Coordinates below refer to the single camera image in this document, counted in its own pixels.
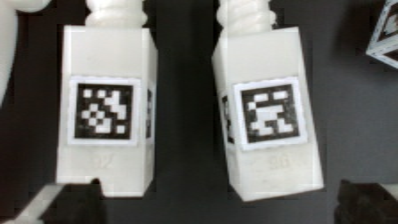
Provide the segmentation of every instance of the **white connector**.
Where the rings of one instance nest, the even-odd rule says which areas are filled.
[[[100,179],[107,197],[141,197],[153,179],[157,48],[143,0],[89,0],[64,29],[57,183]]]
[[[9,74],[15,59],[18,17],[16,10],[40,11],[50,0],[0,0],[0,106],[9,83]]]
[[[230,182],[244,201],[324,188],[299,29],[269,1],[223,0],[214,68]]]

